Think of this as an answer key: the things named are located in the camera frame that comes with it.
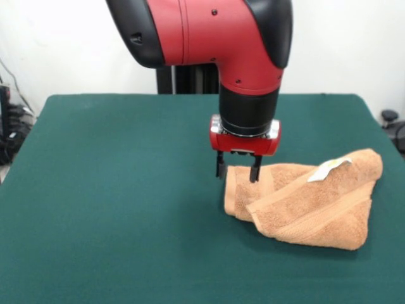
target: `white label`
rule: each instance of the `white label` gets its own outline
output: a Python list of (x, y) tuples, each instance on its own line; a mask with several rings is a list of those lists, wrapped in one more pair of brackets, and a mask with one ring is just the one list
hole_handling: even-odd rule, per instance
[(352, 163), (352, 160), (349, 157), (342, 157), (336, 160), (329, 160), (325, 163), (322, 163), (319, 166), (318, 170), (308, 179), (308, 182), (324, 181), (330, 171), (341, 166), (343, 163)]

